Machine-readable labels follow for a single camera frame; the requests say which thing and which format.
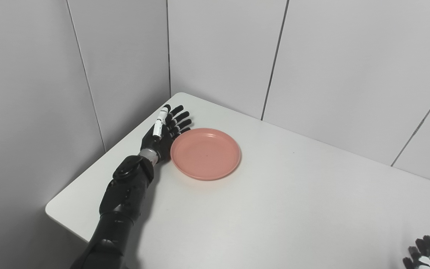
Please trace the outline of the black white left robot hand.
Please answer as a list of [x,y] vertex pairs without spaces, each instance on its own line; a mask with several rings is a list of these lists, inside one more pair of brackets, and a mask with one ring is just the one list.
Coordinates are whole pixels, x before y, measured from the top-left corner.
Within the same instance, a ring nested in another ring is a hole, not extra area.
[[142,138],[139,155],[153,165],[169,160],[175,139],[190,130],[192,120],[189,117],[190,113],[183,105],[174,108],[164,105],[155,123]]

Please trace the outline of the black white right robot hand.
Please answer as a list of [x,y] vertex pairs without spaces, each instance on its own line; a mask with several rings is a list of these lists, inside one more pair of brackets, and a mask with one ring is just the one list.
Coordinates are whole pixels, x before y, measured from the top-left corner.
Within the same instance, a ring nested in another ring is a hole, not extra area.
[[415,246],[408,247],[409,256],[402,259],[406,269],[430,269],[430,235],[417,238]]

